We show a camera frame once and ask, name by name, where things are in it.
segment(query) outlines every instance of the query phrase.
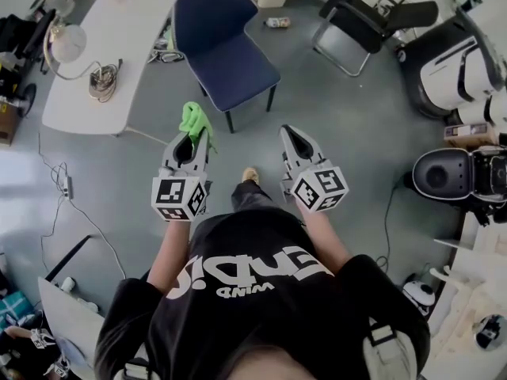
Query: black sleeve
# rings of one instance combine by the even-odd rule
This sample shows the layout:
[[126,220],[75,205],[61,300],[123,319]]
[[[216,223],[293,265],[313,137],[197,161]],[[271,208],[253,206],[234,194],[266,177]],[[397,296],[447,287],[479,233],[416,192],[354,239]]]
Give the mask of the black sleeve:
[[405,333],[414,346],[417,372],[429,356],[429,327],[416,306],[366,255],[349,260],[336,274],[347,298],[377,322]]
[[95,375],[111,380],[145,341],[162,293],[139,279],[123,280],[98,336]]

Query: cardboard box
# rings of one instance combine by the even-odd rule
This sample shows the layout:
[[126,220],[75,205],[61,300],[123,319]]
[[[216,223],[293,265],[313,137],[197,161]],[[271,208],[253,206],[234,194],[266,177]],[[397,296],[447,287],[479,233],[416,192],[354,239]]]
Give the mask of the cardboard box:
[[10,146],[16,133],[18,122],[17,108],[0,102],[0,144]]
[[446,127],[444,140],[458,148],[475,148],[484,145],[497,145],[493,127],[488,123],[473,123]]

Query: gray pants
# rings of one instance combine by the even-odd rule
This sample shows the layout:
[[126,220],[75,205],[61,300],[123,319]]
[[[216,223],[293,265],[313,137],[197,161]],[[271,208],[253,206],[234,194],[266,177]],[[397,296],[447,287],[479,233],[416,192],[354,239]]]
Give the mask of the gray pants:
[[232,193],[231,200],[234,212],[254,208],[278,207],[253,180],[245,180],[238,184]]

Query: desk lamp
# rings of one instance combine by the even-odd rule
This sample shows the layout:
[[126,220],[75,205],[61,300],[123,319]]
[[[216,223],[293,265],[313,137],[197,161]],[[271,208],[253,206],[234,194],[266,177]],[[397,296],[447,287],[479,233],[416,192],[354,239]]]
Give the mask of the desk lamp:
[[101,103],[108,101],[116,88],[118,70],[121,68],[122,59],[118,60],[118,66],[102,66],[98,61],[92,62],[81,74],[75,77],[67,77],[60,74],[55,68],[53,59],[59,63],[74,62],[85,50],[86,33],[78,25],[66,25],[61,17],[55,17],[44,36],[44,58],[49,69],[63,80],[76,80],[82,78],[93,66],[97,68],[90,73],[89,94]]

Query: lamp shade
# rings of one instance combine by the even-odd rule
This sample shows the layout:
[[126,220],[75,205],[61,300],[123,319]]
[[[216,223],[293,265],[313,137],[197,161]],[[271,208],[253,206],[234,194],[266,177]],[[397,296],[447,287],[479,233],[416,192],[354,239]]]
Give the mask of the lamp shade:
[[78,25],[67,25],[58,30],[51,44],[53,58],[60,63],[74,62],[85,50],[86,33]]

